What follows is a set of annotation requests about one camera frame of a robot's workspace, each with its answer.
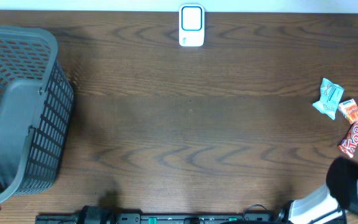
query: orange snack package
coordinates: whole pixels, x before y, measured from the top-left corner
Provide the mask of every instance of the orange snack package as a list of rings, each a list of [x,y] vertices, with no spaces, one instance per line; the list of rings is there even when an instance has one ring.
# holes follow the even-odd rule
[[[358,121],[358,106],[353,99],[340,103],[338,108],[350,124]]]

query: candy bar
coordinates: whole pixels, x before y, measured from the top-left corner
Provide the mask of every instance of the candy bar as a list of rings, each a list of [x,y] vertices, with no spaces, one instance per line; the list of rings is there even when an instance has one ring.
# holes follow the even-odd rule
[[[358,106],[353,99],[340,103],[338,108],[350,124],[358,121]]]
[[[358,121],[356,121],[350,128],[342,143],[338,145],[339,150],[345,153],[350,158],[353,158],[354,151],[358,145]]]

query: white wall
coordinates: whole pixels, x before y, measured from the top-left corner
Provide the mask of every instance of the white wall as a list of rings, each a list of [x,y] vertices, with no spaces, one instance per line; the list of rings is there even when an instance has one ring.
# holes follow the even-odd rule
[[[208,12],[358,13],[358,0],[0,0],[0,9],[177,11],[184,3]]]

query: gray plastic basket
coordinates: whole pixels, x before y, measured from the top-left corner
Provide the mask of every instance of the gray plastic basket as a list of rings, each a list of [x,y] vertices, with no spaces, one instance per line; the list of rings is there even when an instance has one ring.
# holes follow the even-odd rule
[[[0,203],[55,181],[73,90],[46,30],[0,26]]]

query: wooden table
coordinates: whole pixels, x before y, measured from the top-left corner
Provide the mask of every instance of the wooden table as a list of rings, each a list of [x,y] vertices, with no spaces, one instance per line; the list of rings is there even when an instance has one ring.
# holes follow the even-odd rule
[[[84,205],[274,209],[323,184],[349,123],[311,104],[323,77],[358,103],[358,15],[206,18],[204,46],[183,48],[178,13],[0,11],[52,32],[78,87],[56,184],[9,199],[0,223]]]

